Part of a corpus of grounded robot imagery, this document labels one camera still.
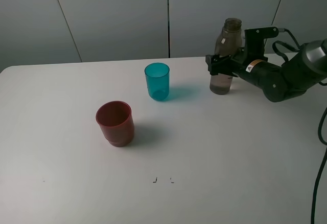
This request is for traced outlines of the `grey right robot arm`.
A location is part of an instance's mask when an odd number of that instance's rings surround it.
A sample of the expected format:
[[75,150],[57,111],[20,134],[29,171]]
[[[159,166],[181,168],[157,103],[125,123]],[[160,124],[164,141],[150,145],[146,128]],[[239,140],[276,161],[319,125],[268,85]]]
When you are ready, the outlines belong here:
[[277,103],[301,96],[326,79],[326,40],[302,45],[299,52],[281,66],[268,62],[262,53],[246,53],[245,47],[234,55],[207,55],[205,61],[212,76],[238,77],[260,88],[268,100]]

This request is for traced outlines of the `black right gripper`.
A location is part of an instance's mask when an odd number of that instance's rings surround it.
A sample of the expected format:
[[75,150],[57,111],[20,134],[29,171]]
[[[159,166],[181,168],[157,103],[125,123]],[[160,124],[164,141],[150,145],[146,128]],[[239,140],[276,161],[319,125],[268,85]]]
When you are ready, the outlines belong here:
[[262,53],[239,49],[234,55],[206,55],[205,62],[211,76],[235,74],[255,86],[280,86],[280,67],[268,62]]

